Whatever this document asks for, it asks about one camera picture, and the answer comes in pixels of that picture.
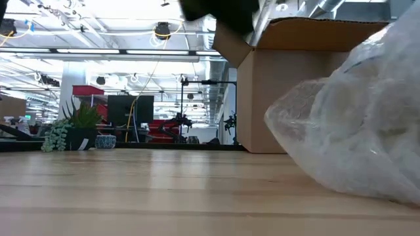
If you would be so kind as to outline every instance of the fluorescent light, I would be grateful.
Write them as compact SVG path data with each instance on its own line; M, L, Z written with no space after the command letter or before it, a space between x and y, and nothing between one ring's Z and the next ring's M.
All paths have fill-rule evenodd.
M192 123L192 128L207 128L210 127L208 124L194 124Z
M303 10L303 8L306 6L306 1L303 1L301 6L299 7L299 11Z
M281 4L277 5L276 11L285 11L288 8L289 8L289 5L287 5L285 3L281 3Z
M44 110L46 110L46 111L52 111L52 112L58 112L58 110L56 110L56 109L50 109L50 108L44 108Z
M198 56L220 56L221 54L217 51L197 51Z
M146 55L188 55L184 50L127 50L128 54L146 54Z
M10 88L10 90L15 91L45 91L43 88Z
M50 50L29 48L0 48L0 52L50 52Z
M44 121L55 121L55 120L57 120L57 118L38 118L38 119L40 119L40 120L44 120Z
M43 110L42 108L39 108L39 107L28 107L28 109L34 109L34 110L37 110L37 111L42 111Z
M346 0L347 3L385 3L387 0Z
M57 49L60 53L118 54L117 49Z

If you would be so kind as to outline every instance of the plant pot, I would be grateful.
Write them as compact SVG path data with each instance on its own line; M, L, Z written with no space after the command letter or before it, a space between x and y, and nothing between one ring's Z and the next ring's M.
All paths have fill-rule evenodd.
M98 149L112 149L116 146L116 143L117 137L114 135L98 135L94 145Z
M95 128L69 128L66 137L66 150L81 151L95 146L98 131Z

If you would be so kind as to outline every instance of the yellow cable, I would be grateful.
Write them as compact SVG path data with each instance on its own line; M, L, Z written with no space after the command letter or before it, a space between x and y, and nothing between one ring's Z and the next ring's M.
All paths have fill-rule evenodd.
M31 31L31 25L30 24L29 24L28 30L26 30L26 32L23 33L22 35L19 35L19 36L16 36L16 37L10 37L11 34L9 34L8 36L4 36L4 35L0 34L0 37L4 37L6 39L18 39L20 37L23 37L23 36L27 35L29 33L29 31Z
M10 35L12 35L12 34L13 34L13 31L11 31L11 32L9 33L9 35L7 36L7 38L5 38L5 39L3 40L3 42L0 44L0 47L2 47L2 46L6 43L7 39L9 39L9 36L10 36Z
M182 24L183 24L183 22L182 22L182 21L180 21L180 22L179 22L179 27L178 27L178 29L177 29L175 32L170 33L170 34L167 34L167 35L161 35L161 34L156 33L156 26L153 28L153 30L152 30L152 31L153 31L153 32L155 33L155 35L157 35L157 36L160 36L160 37L169 37L169 36L171 36L172 34L178 33L178 31L180 31L180 30L181 30Z
M168 39L169 39L169 36L166 36L166 41L165 41L165 44L164 44L164 46L163 46L163 50L165 50L165 48L166 48L166 44L168 43ZM150 82L150 80L152 79L153 74L154 74L154 73L155 73L155 71L156 71L156 68L158 68L158 64L159 64L159 62L160 62L160 57L159 57L159 60L158 60L158 61L157 61L157 63L156 63L155 68L154 68L154 69L153 69L153 71L152 71L152 74L150 75L149 79L147 80L146 84L144 84L144 86L143 86L142 90L140 91L140 93L137 95L137 97L133 100L133 103L131 104L131 108L130 108L130 115L129 115L129 120L127 121L127 132L125 133L125 142L127 142L127 140L128 140L128 135L129 135L129 126L130 126L130 121L131 121L131 115L133 114L134 104L135 104L135 102L137 101L138 97L140 97L140 95L143 93L144 89L146 88L146 86L148 85L148 83Z

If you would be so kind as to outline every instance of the ceiling light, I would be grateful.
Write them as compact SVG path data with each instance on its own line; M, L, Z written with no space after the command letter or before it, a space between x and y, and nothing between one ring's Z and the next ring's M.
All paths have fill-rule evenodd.
M279 5L277 5L276 7L276 11L285 11L289 8L289 6L285 3L281 3Z
M207 128L210 127L208 124L192 124L192 128Z
M217 51L197 51L198 56L220 56L221 54Z
M60 53L118 54L117 49L57 49Z
M166 0L163 0L163 3L161 4L161 6L166 7L167 5L169 5L169 3L167 3Z
M348 3L385 3L387 0L346 0Z
M301 6L299 7L299 10L298 11L304 10L304 7L306 7L306 1L303 1L303 3L301 4Z
M34 109L34 110L37 110L37 111L42 111L43 110L42 108L39 108L39 107L28 107L28 109Z
M56 109L44 108L44 110L58 113L58 110L56 110Z
M60 91L60 88L8 88L9 90L15 91Z
M128 54L145 54L145 55L188 55L185 50L127 50Z
M97 83L98 85L105 85L105 77L103 77L103 76L98 76L98 77L96 78L96 83Z
M50 50L29 48L0 48L0 52L50 52Z

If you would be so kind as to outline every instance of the potted plant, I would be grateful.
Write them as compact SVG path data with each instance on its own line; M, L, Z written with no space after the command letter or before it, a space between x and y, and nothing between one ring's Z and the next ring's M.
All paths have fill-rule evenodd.
M88 150L95 145L96 124L102 119L96 106L89 107L85 102L80 104L80 109L72 101L73 113L66 104L68 114L63 109L64 119L52 124L50 132L45 133L45 141L41 149L50 152L54 148L64 150Z

